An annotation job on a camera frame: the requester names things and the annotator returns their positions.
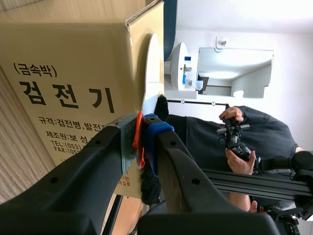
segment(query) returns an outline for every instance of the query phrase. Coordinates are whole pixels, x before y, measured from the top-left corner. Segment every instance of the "white wall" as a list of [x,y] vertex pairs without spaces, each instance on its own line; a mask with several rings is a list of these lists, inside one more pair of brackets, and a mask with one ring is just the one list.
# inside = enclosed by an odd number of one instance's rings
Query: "white wall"
[[233,80],[231,96],[236,91],[244,91],[244,98],[263,98],[264,87],[269,85],[271,65],[247,73]]
[[313,234],[313,223],[311,221],[304,221],[298,219],[298,229],[301,235],[312,235]]
[[[267,34],[235,32],[176,31],[176,45],[186,43],[193,71],[187,76],[197,78],[200,47],[214,47],[215,36],[227,40],[226,48],[273,50],[271,82],[268,99],[233,98],[199,95],[203,102],[228,102],[230,105],[247,105],[286,123],[296,142],[305,149],[313,149],[313,35]],[[179,115],[218,120],[222,107],[184,104],[169,105],[170,112]]]
[[208,86],[231,87],[232,81],[225,79],[209,78],[207,84]]
[[164,89],[176,90],[174,87],[172,87],[171,76],[169,74],[164,75]]
[[313,33],[312,0],[179,0],[177,30]]
[[207,86],[203,94],[230,96],[231,87],[209,87]]

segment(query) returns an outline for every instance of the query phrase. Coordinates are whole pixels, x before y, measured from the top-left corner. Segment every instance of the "ceiling light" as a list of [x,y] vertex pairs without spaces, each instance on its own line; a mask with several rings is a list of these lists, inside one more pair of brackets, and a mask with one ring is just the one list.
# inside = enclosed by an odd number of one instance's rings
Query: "ceiling light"
[[223,50],[217,60],[219,63],[230,66],[257,65],[272,60],[273,51],[253,50]]
[[227,71],[218,71],[218,72],[203,72],[201,76],[216,78],[216,79],[231,79],[239,74],[237,72],[227,72]]

